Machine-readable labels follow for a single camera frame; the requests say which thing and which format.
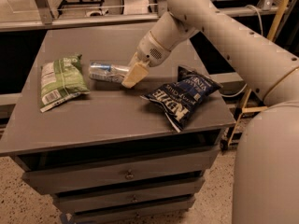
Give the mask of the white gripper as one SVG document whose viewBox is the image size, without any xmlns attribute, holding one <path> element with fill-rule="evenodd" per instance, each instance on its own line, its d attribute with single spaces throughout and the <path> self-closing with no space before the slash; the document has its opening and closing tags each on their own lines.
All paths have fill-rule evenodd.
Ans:
<svg viewBox="0 0 299 224">
<path fill-rule="evenodd" d="M 148 31 L 140 40 L 136 53 L 133 55 L 128 66 L 130 67 L 126 74 L 122 86 L 131 89 L 134 85 L 145 78 L 150 67 L 162 64 L 170 55 L 170 51 L 165 49 L 154 37 L 152 31 Z"/>
</svg>

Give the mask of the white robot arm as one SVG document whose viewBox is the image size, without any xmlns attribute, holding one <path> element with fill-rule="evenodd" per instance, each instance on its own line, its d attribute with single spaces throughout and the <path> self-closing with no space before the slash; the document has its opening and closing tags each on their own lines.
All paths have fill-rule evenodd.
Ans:
<svg viewBox="0 0 299 224">
<path fill-rule="evenodd" d="M 235 157 L 232 224 L 299 224 L 299 59 L 210 0 L 167 0 L 167 11 L 140 41 L 123 86 L 133 87 L 194 30 L 263 101 Z"/>
</svg>

